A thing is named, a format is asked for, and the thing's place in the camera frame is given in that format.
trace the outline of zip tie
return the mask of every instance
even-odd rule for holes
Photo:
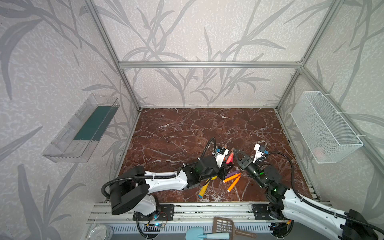
[[[336,217],[336,209],[333,210],[333,216],[334,216],[335,218],[337,218],[337,217]]]

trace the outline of brown spatula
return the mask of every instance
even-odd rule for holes
[[[223,217],[214,217],[213,233],[217,232],[229,232],[229,239],[233,240],[234,235],[246,236],[250,238],[256,238],[255,233],[241,231],[235,228],[235,224],[231,219]]]

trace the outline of wallpaper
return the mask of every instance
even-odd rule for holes
[[[331,201],[333,207],[356,210],[366,220],[384,227],[384,178],[375,170],[361,149],[354,151],[337,163],[318,164],[303,136],[291,117],[291,112],[303,91],[315,91],[307,79],[300,76],[279,109],[280,116],[296,146],[300,160],[316,193],[323,201]]]
[[[330,1],[95,0],[120,61],[299,61]]]
[[[133,130],[132,99],[83,5],[0,2],[2,239],[78,239]],[[91,93],[117,97],[120,108],[89,161],[43,157]]]
[[[384,157],[384,1],[342,5],[306,67]]]
[[[126,76],[142,107],[274,107],[294,69],[131,69]]]
[[[95,0],[119,61],[299,61],[331,1]],[[142,107],[276,106],[289,69],[125,69]]]

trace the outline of white wire basket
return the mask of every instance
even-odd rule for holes
[[[340,112],[319,91],[303,92],[291,116],[318,163],[339,162],[363,146]]]

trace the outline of brown marble tabletop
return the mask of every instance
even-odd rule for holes
[[[120,175],[137,165],[152,172],[176,171],[183,163],[196,162],[208,140],[216,138],[218,146],[236,148],[254,155],[255,143],[268,151],[279,151],[295,165],[295,186],[300,194],[310,197],[308,186],[297,165],[288,140],[272,108],[197,108],[143,109]],[[212,152],[212,144],[206,154]],[[269,164],[282,175],[282,183],[291,187],[291,167],[279,156],[270,155]],[[201,187],[190,190],[156,192],[160,202],[246,201],[264,202],[264,189],[243,172],[234,189],[227,193],[231,182],[215,179],[209,183],[203,198]]]

